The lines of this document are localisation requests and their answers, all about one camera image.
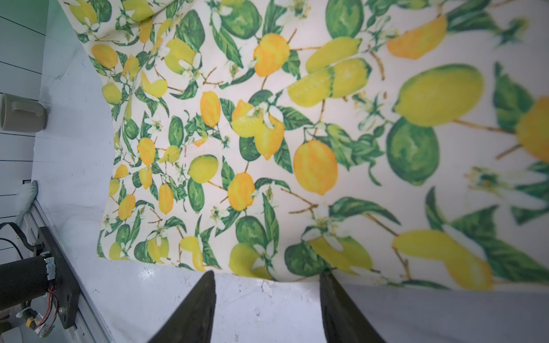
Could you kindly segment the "green lemon print skirt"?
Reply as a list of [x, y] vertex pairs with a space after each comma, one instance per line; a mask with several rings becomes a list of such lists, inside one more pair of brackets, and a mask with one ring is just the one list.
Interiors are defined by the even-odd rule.
[[114, 134], [97, 254], [548, 290], [547, 1], [61, 1]]

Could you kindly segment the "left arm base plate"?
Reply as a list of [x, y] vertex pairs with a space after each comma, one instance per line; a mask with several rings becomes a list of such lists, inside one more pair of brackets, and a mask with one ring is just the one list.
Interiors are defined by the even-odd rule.
[[40, 227], [37, 239], [42, 246], [41, 253], [48, 252], [53, 257], [55, 266], [54, 294], [59, 301], [57, 313], [64, 329], [68, 329], [75, 325], [81, 294], [80, 285], [50, 228]]

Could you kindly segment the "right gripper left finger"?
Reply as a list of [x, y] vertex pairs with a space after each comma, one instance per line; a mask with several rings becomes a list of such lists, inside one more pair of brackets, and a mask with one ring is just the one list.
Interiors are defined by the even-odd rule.
[[149, 342], [211, 342], [217, 299], [215, 290], [214, 272], [208, 271]]

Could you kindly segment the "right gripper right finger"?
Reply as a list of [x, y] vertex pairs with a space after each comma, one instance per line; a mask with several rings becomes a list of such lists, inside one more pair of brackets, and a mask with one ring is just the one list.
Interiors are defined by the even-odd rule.
[[320, 275], [320, 306], [327, 342], [386, 343], [331, 272]]

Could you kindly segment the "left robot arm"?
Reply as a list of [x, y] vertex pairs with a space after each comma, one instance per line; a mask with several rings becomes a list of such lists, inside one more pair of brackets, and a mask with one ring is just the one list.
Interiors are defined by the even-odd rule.
[[1, 265], [1, 310], [47, 293], [56, 278], [53, 256], [40, 256]]

